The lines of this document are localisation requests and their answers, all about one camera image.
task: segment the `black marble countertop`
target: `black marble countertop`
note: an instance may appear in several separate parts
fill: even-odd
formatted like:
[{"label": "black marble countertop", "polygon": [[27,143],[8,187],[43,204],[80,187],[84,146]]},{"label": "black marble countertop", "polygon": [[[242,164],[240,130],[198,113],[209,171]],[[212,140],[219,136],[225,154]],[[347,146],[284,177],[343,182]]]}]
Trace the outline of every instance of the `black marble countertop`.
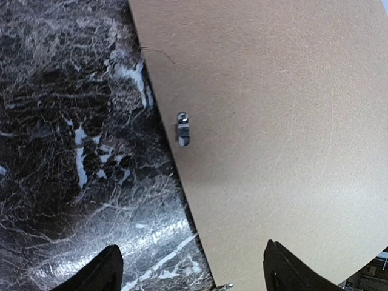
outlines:
[{"label": "black marble countertop", "polygon": [[213,287],[144,71],[126,0],[0,0],[0,290]]}]

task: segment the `hardboard backing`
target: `hardboard backing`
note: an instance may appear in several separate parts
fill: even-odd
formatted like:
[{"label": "hardboard backing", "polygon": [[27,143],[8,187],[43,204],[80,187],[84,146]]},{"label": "hardboard backing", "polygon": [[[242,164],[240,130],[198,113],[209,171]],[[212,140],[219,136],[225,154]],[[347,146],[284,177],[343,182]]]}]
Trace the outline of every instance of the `hardboard backing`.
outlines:
[{"label": "hardboard backing", "polygon": [[[217,284],[265,290],[281,242],[334,283],[388,244],[380,0],[130,0]],[[176,142],[176,115],[192,142]]]}]

